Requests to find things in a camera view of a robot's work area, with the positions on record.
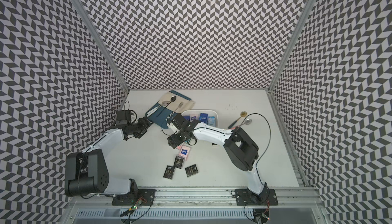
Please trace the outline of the light blue tissue pack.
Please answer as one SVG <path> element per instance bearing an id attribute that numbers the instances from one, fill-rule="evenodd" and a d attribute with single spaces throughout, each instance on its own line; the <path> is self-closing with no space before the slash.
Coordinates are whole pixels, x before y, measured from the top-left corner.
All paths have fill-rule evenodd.
<path id="1" fill-rule="evenodd" d="M 216 127 L 216 118 L 214 116 L 208 116 L 207 124 L 212 127 Z"/>

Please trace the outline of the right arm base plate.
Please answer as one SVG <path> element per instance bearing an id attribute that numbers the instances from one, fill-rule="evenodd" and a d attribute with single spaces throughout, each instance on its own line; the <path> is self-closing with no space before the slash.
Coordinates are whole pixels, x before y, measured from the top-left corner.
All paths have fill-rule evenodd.
<path id="1" fill-rule="evenodd" d="M 265 187 L 260 194 L 253 193 L 249 189 L 235 189 L 234 197 L 238 206 L 277 206 L 278 200 L 274 189 Z"/>

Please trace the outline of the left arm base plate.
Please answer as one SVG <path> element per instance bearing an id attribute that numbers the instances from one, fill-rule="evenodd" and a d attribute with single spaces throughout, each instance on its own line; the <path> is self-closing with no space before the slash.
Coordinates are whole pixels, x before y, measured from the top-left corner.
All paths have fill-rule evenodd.
<path id="1" fill-rule="evenodd" d="M 112 199 L 113 206 L 134 206 L 139 199 L 143 200 L 142 206 L 151 206 L 154 202 L 156 189 L 139 189 L 135 192 L 116 196 Z"/>

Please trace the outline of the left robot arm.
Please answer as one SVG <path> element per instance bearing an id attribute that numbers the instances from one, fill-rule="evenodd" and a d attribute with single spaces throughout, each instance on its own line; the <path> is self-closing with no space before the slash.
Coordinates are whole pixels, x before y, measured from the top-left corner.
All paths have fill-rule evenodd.
<path id="1" fill-rule="evenodd" d="M 84 197 L 89 194 L 118 196 L 130 193 L 132 180 L 111 176 L 106 157 L 124 140 L 141 138 L 151 125 L 147 117 L 139 118 L 134 123 L 116 124 L 91 146 L 68 155 L 65 163 L 65 194 Z"/>

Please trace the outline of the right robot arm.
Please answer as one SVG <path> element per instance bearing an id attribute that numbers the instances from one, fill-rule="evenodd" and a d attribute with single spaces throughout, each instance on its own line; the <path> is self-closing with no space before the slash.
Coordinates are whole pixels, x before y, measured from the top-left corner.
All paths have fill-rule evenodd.
<path id="1" fill-rule="evenodd" d="M 172 121 L 168 127 L 174 132 L 168 137 L 168 145 L 175 148 L 190 139 L 207 141 L 225 149 L 230 161 L 247 176 L 247 192 L 251 202 L 261 204 L 266 201 L 265 181 L 258 172 L 259 147 L 242 129 L 219 129 L 203 122 L 178 124 Z"/>

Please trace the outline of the white storage box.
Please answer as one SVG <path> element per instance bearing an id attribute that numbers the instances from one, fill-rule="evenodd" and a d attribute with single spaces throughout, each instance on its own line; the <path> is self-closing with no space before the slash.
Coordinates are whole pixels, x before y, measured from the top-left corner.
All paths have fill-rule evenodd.
<path id="1" fill-rule="evenodd" d="M 191 114 L 197 114 L 198 116 L 200 113 L 207 113 L 208 116 L 214 116 L 216 118 L 216 127 L 218 127 L 218 114 L 213 110 L 186 110 L 182 112 L 182 116 L 190 116 Z"/>

